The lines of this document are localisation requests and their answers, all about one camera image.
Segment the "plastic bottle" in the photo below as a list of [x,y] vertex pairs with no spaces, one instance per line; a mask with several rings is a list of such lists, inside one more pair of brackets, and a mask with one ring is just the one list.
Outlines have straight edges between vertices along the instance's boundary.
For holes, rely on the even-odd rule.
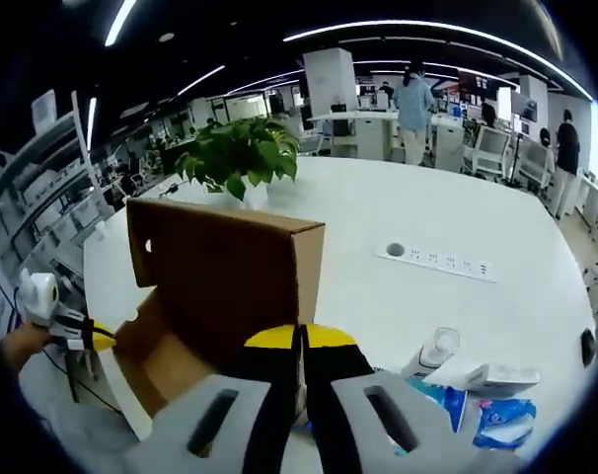
[[403,378],[425,377],[459,349],[459,331],[453,328],[437,328],[433,336],[419,348],[411,361],[400,372]]

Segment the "blue package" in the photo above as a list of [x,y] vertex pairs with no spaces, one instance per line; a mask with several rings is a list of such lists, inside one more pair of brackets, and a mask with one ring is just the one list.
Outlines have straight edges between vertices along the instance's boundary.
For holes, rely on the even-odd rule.
[[445,409],[448,412],[453,432],[456,433],[459,430],[466,410],[467,393],[465,391],[456,390],[452,387],[425,383],[419,377],[415,376],[409,377],[407,382],[410,386],[416,388]]
[[536,407],[531,400],[481,400],[481,420],[473,444],[478,447],[514,450],[533,431]]

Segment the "hand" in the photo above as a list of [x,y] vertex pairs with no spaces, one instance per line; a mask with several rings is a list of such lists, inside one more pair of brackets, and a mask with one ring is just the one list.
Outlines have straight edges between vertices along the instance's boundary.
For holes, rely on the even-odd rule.
[[46,328],[27,321],[1,341],[1,351],[18,375],[30,357],[42,351],[50,342],[51,335]]

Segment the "black ceiling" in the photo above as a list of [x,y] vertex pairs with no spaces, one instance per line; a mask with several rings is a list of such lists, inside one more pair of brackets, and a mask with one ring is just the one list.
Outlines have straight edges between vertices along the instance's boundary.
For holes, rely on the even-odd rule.
[[[381,26],[338,30],[283,42],[285,37],[347,22],[407,19],[443,22],[483,31],[510,40],[545,57],[573,76],[591,94],[596,87],[568,38],[548,23],[536,0],[426,0],[425,2],[325,2],[301,0],[219,2],[137,0],[114,46],[104,47],[112,20],[123,0],[64,0],[30,7],[19,31],[0,44],[0,147],[13,151],[33,134],[31,101],[50,88],[59,96],[78,90],[97,97],[94,147],[113,131],[143,120],[156,104],[174,97],[183,87],[226,65],[167,107],[180,108],[195,97],[224,94],[262,78],[299,69],[302,53],[341,46],[354,60],[421,59],[481,70],[489,74],[528,72],[507,60],[517,60],[560,84],[568,94],[575,88],[538,61],[488,39],[420,26]],[[175,37],[166,43],[164,33]],[[385,39],[418,37],[427,40]],[[356,42],[340,41],[381,38]],[[499,54],[455,45],[482,48]],[[396,64],[360,66],[402,69]],[[454,71],[428,68],[454,75]],[[120,119],[135,105],[150,102],[138,116]]]

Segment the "green leaves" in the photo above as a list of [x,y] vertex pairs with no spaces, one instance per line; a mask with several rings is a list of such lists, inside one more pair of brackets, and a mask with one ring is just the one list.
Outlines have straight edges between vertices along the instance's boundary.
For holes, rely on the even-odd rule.
[[222,126],[207,126],[194,141],[182,145],[176,170],[194,178],[211,193],[226,190],[243,199],[246,176],[253,186],[270,183],[284,175],[297,175],[299,140],[282,122],[270,118],[247,118]]
[[247,187],[245,186],[244,181],[242,181],[240,173],[234,173],[227,179],[227,191],[239,200],[244,199],[244,193],[247,191]]

